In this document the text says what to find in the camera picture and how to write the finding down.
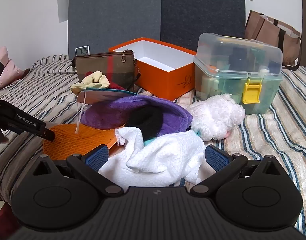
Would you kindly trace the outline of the orange honeycomb silicone mat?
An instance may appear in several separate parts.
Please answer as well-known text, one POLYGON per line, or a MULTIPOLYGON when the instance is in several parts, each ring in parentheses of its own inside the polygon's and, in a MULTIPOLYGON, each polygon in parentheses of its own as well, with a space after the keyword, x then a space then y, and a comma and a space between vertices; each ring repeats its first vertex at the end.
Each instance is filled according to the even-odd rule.
POLYGON ((53 141, 45 140, 43 153, 51 160, 65 160, 68 156, 79 153, 85 155, 101 144, 111 148, 117 143, 114 129, 96 129, 86 125, 61 124, 51 127, 55 134, 53 141))

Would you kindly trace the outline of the white plush toy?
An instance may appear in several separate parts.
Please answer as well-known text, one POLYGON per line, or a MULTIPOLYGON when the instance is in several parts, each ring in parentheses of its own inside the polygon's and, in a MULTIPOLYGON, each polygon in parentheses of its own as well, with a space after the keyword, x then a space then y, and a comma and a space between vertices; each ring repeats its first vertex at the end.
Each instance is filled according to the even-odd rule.
POLYGON ((186 109, 192 116, 192 130, 203 141, 222 140, 246 117, 244 108, 230 94, 212 96, 197 101, 186 109))

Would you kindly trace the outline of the purple fleece cloth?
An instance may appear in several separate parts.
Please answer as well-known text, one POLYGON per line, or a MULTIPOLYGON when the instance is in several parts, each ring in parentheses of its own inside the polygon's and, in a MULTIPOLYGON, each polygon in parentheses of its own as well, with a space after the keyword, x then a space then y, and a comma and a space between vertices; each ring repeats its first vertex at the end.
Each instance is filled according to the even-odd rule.
POLYGON ((81 123, 97 129, 139 128, 144 139, 185 132, 193 116, 172 101, 145 95, 98 102, 84 111, 81 123))

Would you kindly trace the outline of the teal wet wipes pack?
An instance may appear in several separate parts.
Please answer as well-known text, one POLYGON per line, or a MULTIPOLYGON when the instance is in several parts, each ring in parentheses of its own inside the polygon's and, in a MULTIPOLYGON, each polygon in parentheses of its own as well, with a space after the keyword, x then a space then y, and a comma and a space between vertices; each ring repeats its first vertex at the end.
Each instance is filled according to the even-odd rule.
POLYGON ((98 102, 114 101, 120 98, 135 96, 134 92, 120 89, 93 89, 87 88, 81 91, 77 96, 77 102, 93 105, 98 102))

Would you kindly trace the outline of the cream yellow cloth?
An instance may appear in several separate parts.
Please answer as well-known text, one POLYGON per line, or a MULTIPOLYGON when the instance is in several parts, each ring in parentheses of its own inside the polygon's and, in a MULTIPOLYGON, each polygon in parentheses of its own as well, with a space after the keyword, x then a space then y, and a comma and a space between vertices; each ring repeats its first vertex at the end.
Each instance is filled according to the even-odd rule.
POLYGON ((71 85, 71 92, 79 94, 88 88, 105 89, 110 85, 107 77, 100 71, 93 72, 92 74, 84 77, 79 83, 71 85))

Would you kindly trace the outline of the pink pillow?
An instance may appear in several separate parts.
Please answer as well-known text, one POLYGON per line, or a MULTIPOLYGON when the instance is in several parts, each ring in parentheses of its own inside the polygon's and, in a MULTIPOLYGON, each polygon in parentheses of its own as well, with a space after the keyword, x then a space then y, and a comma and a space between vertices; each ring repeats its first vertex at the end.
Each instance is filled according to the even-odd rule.
POLYGON ((4 70, 0 76, 0 90, 27 74, 26 70, 17 67, 14 61, 9 58, 6 47, 0 47, 0 62, 4 65, 4 70))

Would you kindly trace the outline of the clear green storage box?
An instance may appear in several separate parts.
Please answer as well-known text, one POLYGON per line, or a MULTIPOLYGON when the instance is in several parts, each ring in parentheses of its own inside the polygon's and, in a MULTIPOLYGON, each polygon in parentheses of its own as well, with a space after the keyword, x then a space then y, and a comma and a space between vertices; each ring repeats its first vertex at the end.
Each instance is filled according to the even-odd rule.
POLYGON ((256 40, 203 33, 195 64, 198 100, 230 94, 246 114, 264 114, 282 81, 282 51, 256 40))

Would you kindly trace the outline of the small digital clock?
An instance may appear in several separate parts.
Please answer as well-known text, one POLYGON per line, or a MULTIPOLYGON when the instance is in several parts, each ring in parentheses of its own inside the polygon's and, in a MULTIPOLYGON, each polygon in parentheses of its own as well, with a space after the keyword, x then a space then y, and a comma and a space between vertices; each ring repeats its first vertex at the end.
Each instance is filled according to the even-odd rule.
POLYGON ((81 46, 75 48, 75 55, 76 56, 85 56, 90 54, 90 46, 81 46))

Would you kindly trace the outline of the brown plaid zipper pouch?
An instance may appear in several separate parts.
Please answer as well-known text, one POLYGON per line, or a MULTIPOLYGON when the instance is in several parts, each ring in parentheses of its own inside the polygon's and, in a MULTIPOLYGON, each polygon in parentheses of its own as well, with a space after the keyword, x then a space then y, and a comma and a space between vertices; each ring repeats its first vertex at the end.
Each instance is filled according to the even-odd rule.
POLYGON ((137 60, 131 50, 76 56, 72 60, 72 68, 80 81, 88 72, 100 71, 109 81, 126 90, 132 89, 141 77, 137 60))

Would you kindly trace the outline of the orange cardboard box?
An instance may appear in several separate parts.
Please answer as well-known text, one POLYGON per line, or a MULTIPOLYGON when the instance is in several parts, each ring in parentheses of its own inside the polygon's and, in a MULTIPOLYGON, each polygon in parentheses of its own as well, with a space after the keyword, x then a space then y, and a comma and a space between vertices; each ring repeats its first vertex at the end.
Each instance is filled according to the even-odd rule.
POLYGON ((141 72, 135 84, 151 94, 172 101, 195 88, 194 51, 146 37, 109 48, 124 50, 133 51, 141 72))

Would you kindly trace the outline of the brown paper shopping bag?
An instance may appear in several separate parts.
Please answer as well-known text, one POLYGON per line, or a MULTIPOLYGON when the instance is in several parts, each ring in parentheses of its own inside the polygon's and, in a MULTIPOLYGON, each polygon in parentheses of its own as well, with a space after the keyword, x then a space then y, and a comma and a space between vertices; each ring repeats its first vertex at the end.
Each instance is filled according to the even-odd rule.
POLYGON ((279 48, 283 53, 283 68, 298 70, 302 56, 301 33, 289 24, 251 10, 245 38, 279 48))

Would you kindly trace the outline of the dark grey headboard panel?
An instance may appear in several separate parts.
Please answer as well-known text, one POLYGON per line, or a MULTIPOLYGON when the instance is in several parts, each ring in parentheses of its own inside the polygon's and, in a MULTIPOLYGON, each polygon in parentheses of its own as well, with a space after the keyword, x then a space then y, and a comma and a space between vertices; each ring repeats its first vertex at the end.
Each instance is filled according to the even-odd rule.
POLYGON ((161 41, 196 51, 202 33, 244 37, 245 0, 161 0, 161 41))

